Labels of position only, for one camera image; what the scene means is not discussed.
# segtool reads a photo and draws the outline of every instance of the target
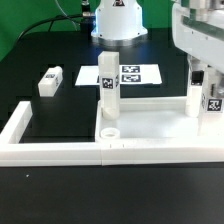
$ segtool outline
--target black tabletop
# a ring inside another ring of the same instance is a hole
[[[184,96],[186,55],[171,30],[153,29],[132,47],[106,48],[74,32],[24,37],[0,63],[0,125],[20,100],[33,118],[21,143],[94,141],[98,87],[76,87],[81,65],[97,65],[103,50],[121,64],[159,64],[163,84],[122,86],[121,97]],[[49,67],[63,67],[55,97],[37,84]],[[0,223],[223,224],[222,163],[114,167],[0,168]]]

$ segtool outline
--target white block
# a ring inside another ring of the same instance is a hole
[[[103,117],[114,120],[120,114],[119,53],[104,51],[98,62]]]
[[[32,109],[30,102],[21,101],[0,134],[0,144],[19,143],[31,117]]]
[[[52,97],[62,82],[62,68],[49,68],[38,84],[41,97]]]

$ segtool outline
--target green backdrop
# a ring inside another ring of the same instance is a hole
[[[68,14],[80,13],[81,0],[59,0]],[[100,0],[89,0],[92,10]],[[143,7],[143,21],[147,28],[171,26],[171,0],[139,0]],[[10,51],[19,34],[29,25],[59,15],[54,0],[2,0],[0,5],[0,60]],[[46,30],[42,26],[34,31]],[[71,22],[57,22],[53,31],[73,30]]]

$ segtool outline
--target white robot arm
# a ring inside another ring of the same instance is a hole
[[[147,35],[142,26],[142,8],[136,0],[101,0],[96,9],[92,39],[107,46],[127,46]]]
[[[223,8],[222,0],[178,0],[173,6],[173,40],[189,61],[186,114],[198,117],[199,135],[224,135]]]

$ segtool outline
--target small white block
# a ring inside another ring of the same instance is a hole
[[[38,84],[41,97],[53,97],[62,82],[62,68],[49,68]]]

